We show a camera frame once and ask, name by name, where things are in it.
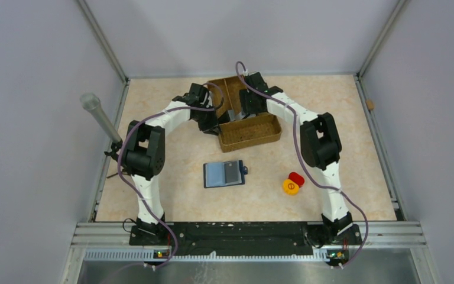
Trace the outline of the woven brown divided tray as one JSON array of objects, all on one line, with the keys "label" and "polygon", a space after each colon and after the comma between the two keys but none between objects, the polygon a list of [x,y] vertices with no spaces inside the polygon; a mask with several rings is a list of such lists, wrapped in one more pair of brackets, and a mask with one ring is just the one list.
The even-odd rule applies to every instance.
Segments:
[{"label": "woven brown divided tray", "polygon": [[256,116],[229,122],[229,110],[241,113],[239,91],[246,89],[246,86],[238,77],[212,79],[208,81],[213,85],[207,85],[213,98],[213,104],[219,109],[216,110],[220,134],[218,135],[219,145],[222,152],[232,152],[247,147],[257,146],[276,142],[280,139],[282,129],[278,118],[267,112]]}]

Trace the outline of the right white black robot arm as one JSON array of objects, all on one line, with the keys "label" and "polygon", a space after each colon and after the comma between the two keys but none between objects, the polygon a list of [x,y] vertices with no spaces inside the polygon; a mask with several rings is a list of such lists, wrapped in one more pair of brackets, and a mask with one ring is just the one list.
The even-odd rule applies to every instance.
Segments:
[{"label": "right white black robot arm", "polygon": [[245,85],[240,93],[243,108],[267,111],[292,125],[299,163],[309,180],[323,191],[323,236],[331,244],[340,243],[353,220],[342,195],[339,176],[342,143],[333,115],[318,114],[301,106],[279,87],[268,87],[258,72],[238,77]]}]

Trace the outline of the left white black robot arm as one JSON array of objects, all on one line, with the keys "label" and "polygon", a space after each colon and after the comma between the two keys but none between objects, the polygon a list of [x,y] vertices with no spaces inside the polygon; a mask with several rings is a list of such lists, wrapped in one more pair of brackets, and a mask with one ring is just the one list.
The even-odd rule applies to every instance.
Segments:
[{"label": "left white black robot arm", "polygon": [[[213,103],[212,86],[219,91],[220,103]],[[225,95],[214,83],[192,83],[182,96],[176,96],[160,112],[133,121],[128,126],[125,141],[118,155],[118,173],[127,172],[129,186],[138,197],[139,211],[135,227],[151,244],[160,244],[168,230],[160,201],[159,174],[166,161],[166,136],[184,122],[197,122],[205,134],[220,132],[216,110],[224,105]]]}]

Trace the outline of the navy blue card holder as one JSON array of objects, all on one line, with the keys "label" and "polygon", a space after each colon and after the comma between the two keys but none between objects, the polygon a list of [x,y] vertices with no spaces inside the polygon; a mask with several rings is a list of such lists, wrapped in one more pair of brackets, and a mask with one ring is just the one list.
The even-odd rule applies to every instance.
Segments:
[{"label": "navy blue card holder", "polygon": [[204,188],[222,188],[245,184],[248,167],[243,160],[205,163],[203,165]]}]

